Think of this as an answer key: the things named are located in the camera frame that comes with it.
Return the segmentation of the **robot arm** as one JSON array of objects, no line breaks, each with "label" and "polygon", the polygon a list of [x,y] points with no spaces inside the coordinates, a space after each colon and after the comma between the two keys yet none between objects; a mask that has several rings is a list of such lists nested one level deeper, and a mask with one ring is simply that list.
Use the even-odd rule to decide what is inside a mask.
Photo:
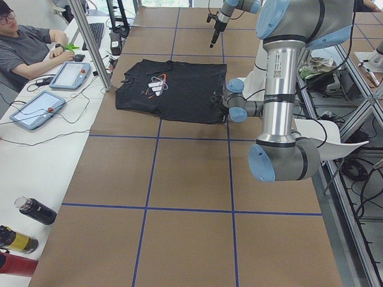
[{"label": "robot arm", "polygon": [[217,40],[235,10],[258,14],[256,35],[267,54],[262,101],[245,100],[245,84],[229,81],[225,103],[234,122],[261,116],[262,133],[248,151],[248,164],[260,181],[298,181],[320,166],[319,147],[292,129],[299,53],[345,42],[352,33],[354,1],[224,1],[215,21]]},{"label": "robot arm", "polygon": [[227,0],[223,2],[222,7],[215,14],[209,11],[206,22],[209,23],[211,20],[215,21],[214,33],[209,47],[214,47],[218,37],[226,29],[229,20],[236,20],[236,18],[232,18],[235,10],[240,10],[243,13],[256,14],[261,8],[262,3],[263,1],[259,0]]}]

